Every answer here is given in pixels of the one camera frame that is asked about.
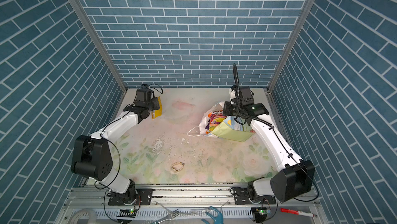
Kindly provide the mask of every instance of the red marker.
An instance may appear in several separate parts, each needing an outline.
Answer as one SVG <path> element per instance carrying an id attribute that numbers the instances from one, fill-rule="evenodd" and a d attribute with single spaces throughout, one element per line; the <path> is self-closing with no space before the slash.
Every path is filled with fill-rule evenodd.
<path id="1" fill-rule="evenodd" d="M 296 210 L 292 210 L 292 209 L 283 209 L 283 208 L 281 208 L 281 212 L 290 213 L 290 214 L 297 214 L 297 215 L 304 215 L 304 216 L 308 216 L 308 217 L 317 217 L 317 215 L 315 215 L 313 213 L 308 213 L 308 212 L 303 212 L 303 211 L 296 211 Z"/>

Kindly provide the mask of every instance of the mounting plate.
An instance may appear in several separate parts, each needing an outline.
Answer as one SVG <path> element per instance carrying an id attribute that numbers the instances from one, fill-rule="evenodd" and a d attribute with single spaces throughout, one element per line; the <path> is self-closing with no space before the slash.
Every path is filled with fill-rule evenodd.
<path id="1" fill-rule="evenodd" d="M 234 203 L 236 205 L 255 204 L 251 202 L 250 198 L 248 197 L 247 188 L 236 187 L 235 189 L 233 189 L 233 191 L 235 193 Z M 275 197 L 273 195 L 265 195 L 263 196 L 263 198 L 265 198 L 269 202 L 269 204 L 275 204 Z"/>
<path id="2" fill-rule="evenodd" d="M 153 189 L 136 189 L 138 192 L 138 195 L 141 196 L 141 206 L 142 205 L 150 205 L 150 202 L 152 200 L 152 193 Z M 109 206 L 125 206 L 123 202 L 118 201 L 115 197 L 110 198 L 108 202 Z"/>

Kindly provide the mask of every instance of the white bag handle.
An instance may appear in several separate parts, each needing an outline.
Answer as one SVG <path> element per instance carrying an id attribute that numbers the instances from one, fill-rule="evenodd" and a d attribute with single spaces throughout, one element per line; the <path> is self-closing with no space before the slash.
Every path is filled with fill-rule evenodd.
<path id="1" fill-rule="evenodd" d="M 195 129 L 195 128 L 197 128 L 197 127 L 199 127 L 199 126 L 196 126 L 196 127 L 192 128 L 192 129 L 189 130 L 186 134 L 189 135 L 189 136 L 191 136 L 191 137 L 201 136 L 202 134 L 196 134 L 196 135 L 190 135 L 190 134 L 189 134 L 189 132 L 191 132 L 193 129 Z"/>

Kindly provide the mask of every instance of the blue glove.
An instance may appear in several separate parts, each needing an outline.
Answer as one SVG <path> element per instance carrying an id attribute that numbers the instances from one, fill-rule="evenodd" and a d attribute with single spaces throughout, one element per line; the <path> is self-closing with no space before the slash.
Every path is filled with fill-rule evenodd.
<path id="1" fill-rule="evenodd" d="M 216 217 L 214 217 L 212 214 L 206 212 L 206 215 L 208 215 L 209 217 L 211 217 L 212 220 L 214 220 L 214 224 L 224 224 L 222 213 L 214 207 L 210 207 L 210 209 L 214 210 L 218 214 Z M 205 224 L 210 224 L 208 221 L 204 219 L 201 219 L 201 221 L 203 221 Z"/>

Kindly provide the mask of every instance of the fork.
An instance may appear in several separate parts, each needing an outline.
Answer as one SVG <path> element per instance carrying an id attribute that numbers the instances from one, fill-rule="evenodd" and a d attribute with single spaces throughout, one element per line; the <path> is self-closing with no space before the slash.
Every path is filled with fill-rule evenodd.
<path id="1" fill-rule="evenodd" d="M 172 220 L 175 217 L 177 217 L 178 215 L 179 215 L 179 211 L 178 210 L 174 210 L 174 211 L 170 212 L 169 214 L 167 214 L 166 217 L 161 218 L 160 220 L 157 220 L 155 222 L 152 222 L 151 224 L 159 224 L 159 223 L 161 223 L 163 221 L 166 221 L 166 220 Z"/>

